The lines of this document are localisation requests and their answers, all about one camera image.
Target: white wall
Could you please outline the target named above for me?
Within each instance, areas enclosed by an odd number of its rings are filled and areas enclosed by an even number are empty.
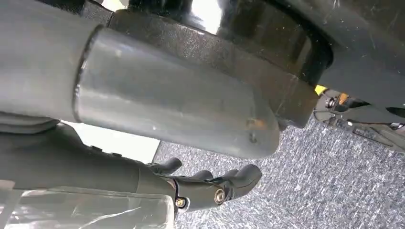
[[[119,153],[124,157],[143,163],[152,162],[160,142],[154,138],[127,134],[83,123],[65,121],[64,123],[76,130],[84,144],[101,148],[106,153]]]

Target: gray carpet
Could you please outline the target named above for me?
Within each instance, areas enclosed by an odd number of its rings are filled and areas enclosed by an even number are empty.
[[[161,143],[156,161],[173,156],[184,163],[177,175],[248,163],[264,174],[246,197],[180,214],[178,229],[405,228],[405,155],[312,120],[304,130],[289,127],[263,160]]]

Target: gray cylinder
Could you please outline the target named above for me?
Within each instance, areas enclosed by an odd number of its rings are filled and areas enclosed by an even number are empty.
[[[76,96],[90,125],[238,157],[278,146],[277,120],[247,84],[114,31],[98,33]]]
[[[75,122],[76,76],[97,24],[34,0],[0,5],[1,111]]]

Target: nut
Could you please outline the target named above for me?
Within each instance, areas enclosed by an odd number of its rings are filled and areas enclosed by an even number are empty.
[[[215,192],[214,200],[216,204],[222,204],[225,200],[225,192],[223,189],[218,189]]]
[[[182,198],[178,198],[178,199],[176,200],[176,206],[177,206],[178,208],[183,208],[184,206],[186,206],[186,200],[185,200],[185,199],[182,199]]]

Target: transparent plastic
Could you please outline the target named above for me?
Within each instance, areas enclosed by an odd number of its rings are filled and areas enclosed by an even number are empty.
[[[164,195],[0,188],[0,228],[172,229],[173,222],[173,201]]]

